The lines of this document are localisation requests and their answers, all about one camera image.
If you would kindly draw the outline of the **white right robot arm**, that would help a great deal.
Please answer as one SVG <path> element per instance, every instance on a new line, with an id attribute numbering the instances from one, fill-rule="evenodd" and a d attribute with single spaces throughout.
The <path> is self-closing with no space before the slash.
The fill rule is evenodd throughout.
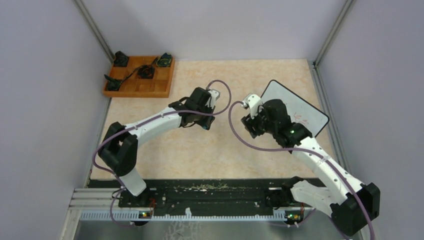
<path id="1" fill-rule="evenodd" d="M 279 199 L 287 206 L 304 203 L 326 214 L 346 236 L 368 226 L 374 239 L 372 221 L 380 215 L 380 189 L 341 167 L 303 124 L 292 121 L 282 100 L 262 102 L 252 95 L 241 104 L 249 110 L 241 122 L 252 138 L 272 135 L 280 150 L 300 160 L 324 185 L 318 187 L 295 176 L 282 185 Z"/>

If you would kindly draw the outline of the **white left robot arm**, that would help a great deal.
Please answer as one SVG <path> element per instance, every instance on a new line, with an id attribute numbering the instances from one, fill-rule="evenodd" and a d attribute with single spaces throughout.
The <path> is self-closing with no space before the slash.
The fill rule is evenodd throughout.
<path id="1" fill-rule="evenodd" d="M 136 169 L 138 148 L 149 140 L 173 129 L 199 125 L 209 130 L 220 92 L 197 87 L 188 97 L 168 105 L 159 113 L 143 120 L 123 125 L 111 124 L 98 156 L 130 192 L 130 200 L 138 207 L 149 203 L 147 184 Z"/>

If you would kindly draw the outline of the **black framed whiteboard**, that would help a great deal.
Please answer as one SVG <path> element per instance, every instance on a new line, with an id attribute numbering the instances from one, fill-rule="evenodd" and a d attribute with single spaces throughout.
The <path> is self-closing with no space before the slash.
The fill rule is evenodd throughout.
<path id="1" fill-rule="evenodd" d="M 268 83 L 260 97 L 264 103 L 273 99 L 282 100 L 292 121 L 303 124 L 314 137 L 329 123 L 327 114 L 275 79 Z"/>

